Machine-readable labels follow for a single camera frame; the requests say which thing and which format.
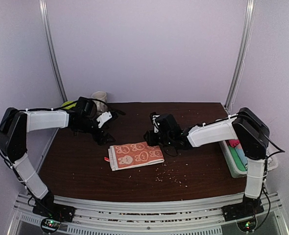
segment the table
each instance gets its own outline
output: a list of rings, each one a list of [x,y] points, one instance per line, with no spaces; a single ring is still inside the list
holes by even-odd
[[[171,113],[182,128],[226,117],[220,103],[115,103],[127,114],[107,130],[116,142],[144,141],[153,129],[149,115]],[[40,177],[55,195],[113,202],[162,202],[201,199],[243,192],[245,178],[233,179],[218,143],[177,157],[164,154],[165,163],[112,171],[104,160],[111,144],[98,146],[90,134],[74,136],[60,129],[51,145]]]

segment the white backdrop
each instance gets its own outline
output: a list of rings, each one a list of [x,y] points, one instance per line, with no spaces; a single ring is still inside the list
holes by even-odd
[[[246,0],[48,0],[68,99],[222,102]]]

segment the towel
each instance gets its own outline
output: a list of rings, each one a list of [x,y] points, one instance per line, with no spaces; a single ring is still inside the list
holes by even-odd
[[[228,148],[229,148],[229,151],[231,152],[231,154],[233,156],[233,159],[234,159],[234,161],[236,163],[237,168],[240,171],[246,171],[246,168],[243,166],[240,158],[238,157],[238,155],[236,153],[236,150],[233,147],[231,147],[231,146],[228,146]]]
[[[247,157],[244,155],[243,149],[241,144],[238,144],[235,147],[238,157],[241,159],[242,164],[247,168],[248,160]]]
[[[235,148],[240,142],[239,140],[229,140],[229,145]]]
[[[146,142],[112,145],[109,159],[113,171],[164,162],[160,147],[148,146]]]

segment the white plastic basket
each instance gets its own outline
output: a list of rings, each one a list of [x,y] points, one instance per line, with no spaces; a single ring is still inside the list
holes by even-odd
[[[229,151],[229,148],[227,146],[226,141],[220,141],[219,145],[222,149],[222,152],[224,154],[224,157],[226,159],[229,171],[231,172],[231,175],[233,178],[240,178],[245,177],[247,175],[247,171],[241,171],[237,168],[236,163],[233,159],[233,156],[231,152]],[[273,170],[278,167],[278,161],[276,156],[272,156],[268,160],[268,171]]]

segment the orange towel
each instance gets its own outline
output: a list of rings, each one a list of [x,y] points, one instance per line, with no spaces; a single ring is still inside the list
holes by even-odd
[[[160,147],[148,146],[146,142],[112,145],[109,159],[113,171],[164,162]]]

